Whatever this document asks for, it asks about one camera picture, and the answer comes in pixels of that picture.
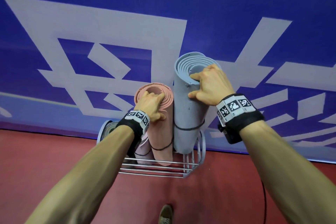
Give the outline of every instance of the brown shoe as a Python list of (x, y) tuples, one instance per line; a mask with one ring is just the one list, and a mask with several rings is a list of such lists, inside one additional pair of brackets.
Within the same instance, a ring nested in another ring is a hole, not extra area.
[(174, 209), (171, 205), (164, 205), (162, 207), (159, 224), (172, 224), (173, 223)]

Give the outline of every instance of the red floor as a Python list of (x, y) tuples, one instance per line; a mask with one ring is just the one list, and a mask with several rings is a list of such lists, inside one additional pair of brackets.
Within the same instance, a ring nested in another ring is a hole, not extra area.
[[(23, 223), (94, 140), (0, 130), (0, 223)], [(316, 164), (336, 182), (336, 165)], [(267, 223), (286, 223), (270, 197)], [(93, 223), (157, 223), (166, 203), (174, 223), (263, 221), (263, 191), (247, 155), (207, 152), (186, 179), (120, 174)]]

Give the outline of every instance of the black cable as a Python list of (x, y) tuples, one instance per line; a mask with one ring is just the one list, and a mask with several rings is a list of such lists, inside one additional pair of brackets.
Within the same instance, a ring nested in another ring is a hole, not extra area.
[(264, 208), (264, 221), (263, 221), (263, 224), (266, 224), (266, 217), (267, 217), (266, 191), (265, 191), (265, 186), (264, 186), (263, 181), (261, 181), (261, 184), (262, 184), (262, 190), (263, 190), (263, 192), (264, 192), (264, 205), (265, 205), (265, 208)]

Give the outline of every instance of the gray yoga mat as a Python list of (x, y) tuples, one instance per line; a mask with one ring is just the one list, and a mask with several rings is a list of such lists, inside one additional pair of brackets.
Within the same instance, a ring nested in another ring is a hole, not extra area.
[(190, 153), (204, 122), (208, 106), (188, 93), (200, 89), (200, 83), (190, 74), (201, 72), (211, 64), (220, 65), (200, 52), (189, 52), (176, 60), (174, 69), (174, 148), (181, 154)]

